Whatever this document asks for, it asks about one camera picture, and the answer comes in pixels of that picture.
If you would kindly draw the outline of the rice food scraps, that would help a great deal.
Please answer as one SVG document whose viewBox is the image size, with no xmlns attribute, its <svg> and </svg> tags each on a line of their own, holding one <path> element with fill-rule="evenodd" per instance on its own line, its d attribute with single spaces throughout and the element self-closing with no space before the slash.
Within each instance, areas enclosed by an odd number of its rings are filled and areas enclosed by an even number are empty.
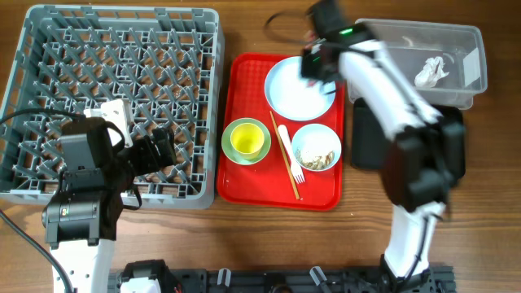
<svg viewBox="0 0 521 293">
<path fill-rule="evenodd" d="M 333 151 L 298 150 L 296 158 L 305 168 L 319 171 L 327 169 L 331 165 L 335 153 Z"/>
</svg>

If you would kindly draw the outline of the yellow plastic cup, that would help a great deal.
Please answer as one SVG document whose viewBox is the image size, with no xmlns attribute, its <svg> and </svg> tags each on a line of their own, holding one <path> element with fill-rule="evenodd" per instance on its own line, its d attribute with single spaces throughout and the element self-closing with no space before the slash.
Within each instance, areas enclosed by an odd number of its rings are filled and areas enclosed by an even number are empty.
<svg viewBox="0 0 521 293">
<path fill-rule="evenodd" d="M 234 127 L 230 135 L 232 147 L 245 160 L 256 158 L 264 145 L 265 135 L 260 126 L 250 122 Z"/>
</svg>

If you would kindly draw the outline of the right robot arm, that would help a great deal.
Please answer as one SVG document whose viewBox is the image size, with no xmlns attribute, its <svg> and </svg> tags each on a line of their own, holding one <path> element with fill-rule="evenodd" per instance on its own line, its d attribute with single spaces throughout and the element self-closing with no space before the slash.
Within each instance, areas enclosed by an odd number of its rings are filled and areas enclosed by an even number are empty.
<svg viewBox="0 0 521 293">
<path fill-rule="evenodd" d="M 302 77 L 354 84 L 390 143 L 380 171 L 393 205 L 382 266 L 393 287 L 404 290 L 427 276 L 436 222 L 464 174 L 465 128 L 431 106 L 398 68 L 386 44 L 369 26 L 350 24 L 337 2 L 318 1 L 306 15 L 316 38 L 303 51 Z"/>
</svg>

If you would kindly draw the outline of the small light blue bowl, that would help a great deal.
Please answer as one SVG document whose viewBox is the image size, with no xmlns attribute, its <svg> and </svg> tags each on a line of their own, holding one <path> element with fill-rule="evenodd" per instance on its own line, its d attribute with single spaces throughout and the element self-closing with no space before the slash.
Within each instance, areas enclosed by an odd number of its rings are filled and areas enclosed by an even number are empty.
<svg viewBox="0 0 521 293">
<path fill-rule="evenodd" d="M 342 144 L 337 133 L 322 124 L 309 124 L 298 129 L 292 137 L 291 146 L 295 156 L 298 150 L 333 151 L 335 153 L 331 165 L 327 169 L 319 171 L 307 169 L 297 160 L 302 168 L 312 172 L 325 172 L 333 168 L 342 153 Z"/>
</svg>

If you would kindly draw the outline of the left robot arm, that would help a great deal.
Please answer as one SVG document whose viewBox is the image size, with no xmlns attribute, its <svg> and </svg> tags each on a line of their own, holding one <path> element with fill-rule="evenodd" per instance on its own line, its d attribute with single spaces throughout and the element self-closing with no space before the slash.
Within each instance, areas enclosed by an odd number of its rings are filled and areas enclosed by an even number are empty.
<svg viewBox="0 0 521 293">
<path fill-rule="evenodd" d="M 155 128 L 132 146 L 111 142 L 109 132 L 116 129 L 101 117 L 62 128 L 66 169 L 42 212 L 57 292 L 107 291 L 117 221 L 128 207 L 122 193 L 142 198 L 136 177 L 156 173 L 176 160 L 172 129 Z"/>
</svg>

